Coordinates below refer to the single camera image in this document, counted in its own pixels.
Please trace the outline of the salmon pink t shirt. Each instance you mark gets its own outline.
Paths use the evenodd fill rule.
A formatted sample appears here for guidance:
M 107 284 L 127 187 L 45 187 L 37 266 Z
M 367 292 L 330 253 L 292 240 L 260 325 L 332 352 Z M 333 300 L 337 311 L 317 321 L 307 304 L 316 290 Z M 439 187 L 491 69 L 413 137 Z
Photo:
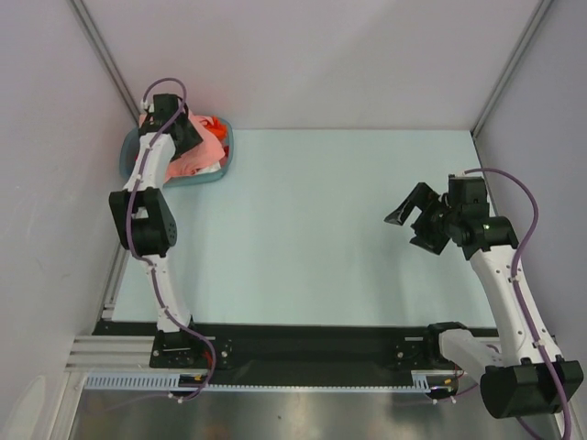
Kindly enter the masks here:
M 219 141 L 204 126 L 205 116 L 194 115 L 191 111 L 188 112 L 188 115 L 204 141 L 168 165 L 165 182 L 169 184 L 178 182 L 181 178 L 193 178 L 199 169 L 216 162 L 220 162 L 223 166 L 227 161 L 223 141 Z

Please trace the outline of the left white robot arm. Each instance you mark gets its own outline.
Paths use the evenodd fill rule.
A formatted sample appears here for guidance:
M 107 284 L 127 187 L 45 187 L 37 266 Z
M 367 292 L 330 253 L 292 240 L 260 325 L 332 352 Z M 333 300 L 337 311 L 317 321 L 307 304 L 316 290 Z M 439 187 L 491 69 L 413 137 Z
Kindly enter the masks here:
M 193 316 L 175 286 L 170 254 L 178 239 L 172 210 L 162 192 L 167 167 L 176 151 L 164 125 L 139 138 L 138 159 L 124 187 L 108 196 L 120 245 L 140 262 L 153 289 L 157 329 L 191 334 Z

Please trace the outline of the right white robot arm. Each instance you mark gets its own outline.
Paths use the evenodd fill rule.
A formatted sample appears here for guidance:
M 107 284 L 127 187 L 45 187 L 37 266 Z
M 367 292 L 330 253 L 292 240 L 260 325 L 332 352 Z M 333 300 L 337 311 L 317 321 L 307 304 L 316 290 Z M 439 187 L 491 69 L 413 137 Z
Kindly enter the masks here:
M 520 246 L 510 221 L 491 213 L 481 177 L 449 177 L 436 193 L 420 182 L 385 222 L 401 226 L 415 210 L 412 245 L 435 255 L 448 243 L 463 252 L 490 304 L 499 336 L 494 351 L 464 324 L 431 324 L 423 344 L 434 368 L 449 362 L 475 380 L 496 419 L 562 413 L 583 382 L 581 365 L 567 360 L 546 329 L 515 253 Z

